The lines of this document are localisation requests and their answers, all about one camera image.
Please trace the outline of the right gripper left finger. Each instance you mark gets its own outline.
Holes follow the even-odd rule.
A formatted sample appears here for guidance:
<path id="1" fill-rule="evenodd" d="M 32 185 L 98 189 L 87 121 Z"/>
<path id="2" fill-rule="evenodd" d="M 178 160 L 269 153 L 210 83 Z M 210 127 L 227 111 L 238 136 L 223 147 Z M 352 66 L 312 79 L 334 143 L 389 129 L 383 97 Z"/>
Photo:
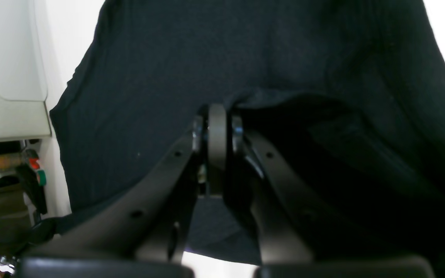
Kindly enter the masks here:
<path id="1" fill-rule="evenodd" d="M 84 261 L 180 261 L 199 194 L 204 119 L 154 169 L 100 214 L 26 255 L 27 264 Z"/>

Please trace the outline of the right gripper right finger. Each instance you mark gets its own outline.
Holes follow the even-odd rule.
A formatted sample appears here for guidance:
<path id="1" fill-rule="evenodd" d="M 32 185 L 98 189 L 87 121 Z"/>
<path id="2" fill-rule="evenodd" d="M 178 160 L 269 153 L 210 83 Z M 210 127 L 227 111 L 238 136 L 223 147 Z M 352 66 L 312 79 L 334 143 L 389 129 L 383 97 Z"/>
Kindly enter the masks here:
<path id="1" fill-rule="evenodd" d="M 360 257 L 362 232 L 316 194 L 277 148 L 231 117 L 231 196 L 252 216 L 262 264 Z"/>

